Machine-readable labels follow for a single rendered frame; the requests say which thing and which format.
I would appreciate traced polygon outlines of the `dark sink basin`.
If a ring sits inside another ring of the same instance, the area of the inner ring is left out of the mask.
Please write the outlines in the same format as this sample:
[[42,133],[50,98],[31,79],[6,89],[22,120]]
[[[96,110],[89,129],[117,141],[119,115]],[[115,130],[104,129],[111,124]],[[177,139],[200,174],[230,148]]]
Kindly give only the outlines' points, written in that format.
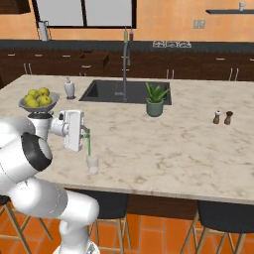
[[[163,91],[170,89],[170,83],[164,81],[151,81],[154,87],[160,86]],[[128,103],[145,104],[149,97],[144,81],[130,81],[126,83],[126,97]],[[122,103],[123,81],[122,80],[102,80],[95,79],[86,89],[84,94],[79,99],[80,101],[91,102],[112,102]],[[164,96],[164,103],[171,105],[171,92],[168,91]]]

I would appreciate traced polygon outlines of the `dark wall shelf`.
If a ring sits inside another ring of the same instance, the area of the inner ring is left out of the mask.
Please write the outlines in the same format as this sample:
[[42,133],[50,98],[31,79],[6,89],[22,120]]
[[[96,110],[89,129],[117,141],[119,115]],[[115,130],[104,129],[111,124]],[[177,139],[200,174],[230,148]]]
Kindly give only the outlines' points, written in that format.
[[227,9],[227,10],[205,10],[206,13],[210,15],[254,15],[254,9],[246,10],[236,10],[236,9]]

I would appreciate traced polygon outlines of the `black framed window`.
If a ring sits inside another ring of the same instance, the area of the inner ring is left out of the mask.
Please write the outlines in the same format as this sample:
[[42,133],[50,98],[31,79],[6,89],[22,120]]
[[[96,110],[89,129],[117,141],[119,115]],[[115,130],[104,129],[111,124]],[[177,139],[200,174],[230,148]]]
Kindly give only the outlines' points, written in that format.
[[137,0],[32,0],[50,28],[136,28]]

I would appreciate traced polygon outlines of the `green plant in grey pot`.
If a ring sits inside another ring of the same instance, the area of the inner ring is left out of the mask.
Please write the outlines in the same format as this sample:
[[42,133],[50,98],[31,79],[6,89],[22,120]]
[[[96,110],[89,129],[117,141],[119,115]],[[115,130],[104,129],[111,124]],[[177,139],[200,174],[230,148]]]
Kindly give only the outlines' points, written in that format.
[[149,97],[146,99],[146,112],[151,117],[159,117],[163,113],[164,97],[169,90],[162,90],[159,85],[154,87],[148,82],[146,82],[146,88],[149,93]]

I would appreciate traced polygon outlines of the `grey fruit bowl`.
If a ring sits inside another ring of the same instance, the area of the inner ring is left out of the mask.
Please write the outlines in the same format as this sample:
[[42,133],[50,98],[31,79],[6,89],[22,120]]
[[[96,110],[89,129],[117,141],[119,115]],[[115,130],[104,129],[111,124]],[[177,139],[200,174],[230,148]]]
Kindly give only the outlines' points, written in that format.
[[19,101],[19,106],[23,109],[25,109],[28,112],[44,112],[47,113],[49,111],[51,111],[55,105],[57,104],[57,102],[60,99],[60,95],[58,93],[52,92],[50,94],[50,98],[52,99],[52,103],[46,106],[39,106],[39,107],[28,107],[24,101],[23,98],[20,99]]

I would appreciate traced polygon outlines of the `open dark wood drawer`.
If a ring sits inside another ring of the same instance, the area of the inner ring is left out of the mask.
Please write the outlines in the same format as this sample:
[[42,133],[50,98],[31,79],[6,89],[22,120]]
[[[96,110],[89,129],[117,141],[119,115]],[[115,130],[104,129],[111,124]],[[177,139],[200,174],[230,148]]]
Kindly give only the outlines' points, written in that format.
[[83,76],[104,76],[109,54],[104,52],[83,53],[78,57],[79,74]]

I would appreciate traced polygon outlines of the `grey tall tap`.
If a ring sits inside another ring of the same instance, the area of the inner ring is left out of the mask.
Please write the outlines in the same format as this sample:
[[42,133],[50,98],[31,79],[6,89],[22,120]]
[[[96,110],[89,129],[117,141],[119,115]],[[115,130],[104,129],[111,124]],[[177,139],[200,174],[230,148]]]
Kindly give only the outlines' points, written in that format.
[[127,78],[126,78],[126,69],[127,69],[127,51],[128,51],[128,44],[129,44],[129,37],[128,37],[128,30],[125,27],[124,31],[124,50],[123,50],[123,101],[127,102]]

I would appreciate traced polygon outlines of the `white paper towel holder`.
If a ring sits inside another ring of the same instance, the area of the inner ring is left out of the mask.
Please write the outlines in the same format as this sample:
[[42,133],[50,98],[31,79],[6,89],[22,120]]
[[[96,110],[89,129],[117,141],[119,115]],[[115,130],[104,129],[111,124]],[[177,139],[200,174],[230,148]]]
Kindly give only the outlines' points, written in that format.
[[49,34],[49,30],[48,30],[48,22],[47,21],[40,21],[38,23],[38,26],[39,26],[41,40],[43,42],[48,41],[50,39],[50,34]]

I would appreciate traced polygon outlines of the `black stool with wooden legs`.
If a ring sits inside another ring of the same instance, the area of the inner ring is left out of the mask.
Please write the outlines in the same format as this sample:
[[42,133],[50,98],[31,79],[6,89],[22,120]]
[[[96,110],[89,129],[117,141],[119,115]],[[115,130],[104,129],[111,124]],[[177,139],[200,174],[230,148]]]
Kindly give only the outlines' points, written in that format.
[[185,253],[191,236],[196,238],[195,226],[198,221],[203,230],[199,241],[194,242],[194,254],[201,254],[210,231],[222,235],[216,254],[220,254],[226,238],[229,239],[232,254],[240,254],[246,235],[254,233],[254,205],[199,200],[181,254]]
[[7,217],[9,218],[9,221],[14,228],[15,235],[3,234],[0,231],[0,240],[19,242],[23,246],[25,254],[32,254],[24,235],[24,230],[32,219],[32,216],[26,215],[22,224],[19,224],[16,215],[20,214],[20,211],[11,205],[11,199],[8,196],[0,195],[0,216],[3,213],[7,214]]
[[99,244],[98,222],[109,222],[111,224],[116,224],[119,247],[100,247],[100,250],[125,254],[124,237],[127,237],[128,247],[131,247],[131,239],[127,219],[128,194],[95,190],[78,190],[78,192],[95,198],[99,203],[100,210],[98,218],[93,222],[89,230],[89,233],[95,232],[96,244]]

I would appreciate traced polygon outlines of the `dark wall cupboard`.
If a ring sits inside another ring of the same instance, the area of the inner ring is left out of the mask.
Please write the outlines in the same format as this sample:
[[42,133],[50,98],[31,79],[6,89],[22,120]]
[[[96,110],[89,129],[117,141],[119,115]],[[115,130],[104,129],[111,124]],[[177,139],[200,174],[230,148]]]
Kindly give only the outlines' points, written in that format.
[[30,12],[28,0],[0,0],[0,14],[26,14]]

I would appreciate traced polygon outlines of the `dark wood cupboard run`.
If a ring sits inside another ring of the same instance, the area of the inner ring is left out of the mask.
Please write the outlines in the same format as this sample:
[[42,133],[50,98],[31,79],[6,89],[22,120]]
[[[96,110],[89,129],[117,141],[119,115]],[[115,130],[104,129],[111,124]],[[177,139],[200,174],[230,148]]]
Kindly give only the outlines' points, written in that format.
[[[0,50],[0,89],[23,74],[78,76],[78,57],[92,52]],[[109,54],[104,76],[122,76],[123,53],[104,53]],[[254,81],[254,54],[131,52],[129,57],[129,77]]]

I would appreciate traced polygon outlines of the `white soap dispenser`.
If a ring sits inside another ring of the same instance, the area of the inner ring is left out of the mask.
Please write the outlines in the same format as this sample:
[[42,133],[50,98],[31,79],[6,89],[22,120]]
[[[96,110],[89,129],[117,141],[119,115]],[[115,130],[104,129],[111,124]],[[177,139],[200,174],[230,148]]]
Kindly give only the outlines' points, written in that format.
[[67,99],[75,99],[75,96],[74,96],[74,93],[75,93],[74,83],[69,78],[67,78],[65,83],[64,83],[64,91],[65,91]]

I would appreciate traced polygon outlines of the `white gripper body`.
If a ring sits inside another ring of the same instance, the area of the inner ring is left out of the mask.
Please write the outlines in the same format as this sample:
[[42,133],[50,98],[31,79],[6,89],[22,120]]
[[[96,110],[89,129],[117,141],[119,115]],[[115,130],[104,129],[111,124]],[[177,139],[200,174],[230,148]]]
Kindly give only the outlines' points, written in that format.
[[82,148],[81,125],[84,113],[81,110],[68,110],[64,115],[64,146],[78,152]]

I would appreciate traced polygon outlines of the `clear glass cup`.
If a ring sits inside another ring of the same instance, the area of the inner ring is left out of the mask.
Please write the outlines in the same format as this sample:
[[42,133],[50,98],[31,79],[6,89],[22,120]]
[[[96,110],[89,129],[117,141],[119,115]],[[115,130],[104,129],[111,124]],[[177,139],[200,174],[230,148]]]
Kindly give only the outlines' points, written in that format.
[[99,169],[99,156],[97,154],[87,155],[86,156],[86,163],[88,167],[88,171],[95,175],[98,173]]

